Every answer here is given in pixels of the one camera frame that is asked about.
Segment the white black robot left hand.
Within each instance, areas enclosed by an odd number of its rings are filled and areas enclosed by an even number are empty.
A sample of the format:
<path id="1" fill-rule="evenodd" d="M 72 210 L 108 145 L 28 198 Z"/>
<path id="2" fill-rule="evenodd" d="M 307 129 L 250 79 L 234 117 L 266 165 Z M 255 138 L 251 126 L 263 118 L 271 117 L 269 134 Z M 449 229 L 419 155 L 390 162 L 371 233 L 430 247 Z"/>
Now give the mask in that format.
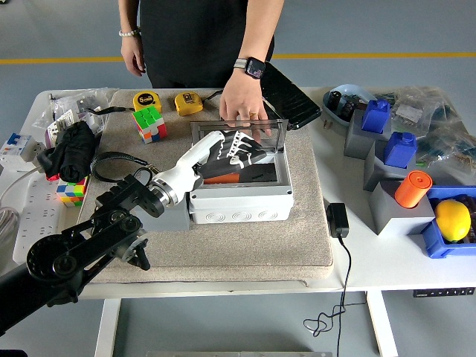
<path id="1" fill-rule="evenodd" d="M 161 192 L 166 205 L 177 205 L 205 179 L 236 173 L 266 157 L 252 137 L 240 131 L 209 132 L 167 171 L 156 174 L 150 185 Z"/>

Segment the person's left hand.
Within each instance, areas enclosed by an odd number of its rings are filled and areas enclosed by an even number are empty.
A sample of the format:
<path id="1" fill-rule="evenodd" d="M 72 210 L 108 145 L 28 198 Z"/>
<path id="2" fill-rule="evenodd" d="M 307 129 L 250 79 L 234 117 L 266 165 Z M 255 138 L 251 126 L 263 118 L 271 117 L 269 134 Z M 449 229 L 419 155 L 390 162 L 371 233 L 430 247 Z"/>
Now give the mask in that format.
<path id="1" fill-rule="evenodd" d="M 264 108 L 260 81 L 235 68 L 225 84 L 219 104 L 224 120 L 268 120 Z"/>

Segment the person's right hand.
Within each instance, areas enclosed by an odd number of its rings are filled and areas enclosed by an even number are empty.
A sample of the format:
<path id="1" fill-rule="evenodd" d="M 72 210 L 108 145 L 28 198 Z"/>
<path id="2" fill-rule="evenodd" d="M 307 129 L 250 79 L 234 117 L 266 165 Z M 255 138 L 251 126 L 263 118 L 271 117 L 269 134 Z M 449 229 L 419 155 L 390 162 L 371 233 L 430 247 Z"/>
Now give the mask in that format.
<path id="1" fill-rule="evenodd" d="M 142 41 L 139 36 L 123 37 L 120 53 L 131 74 L 141 77 L 146 72 Z"/>

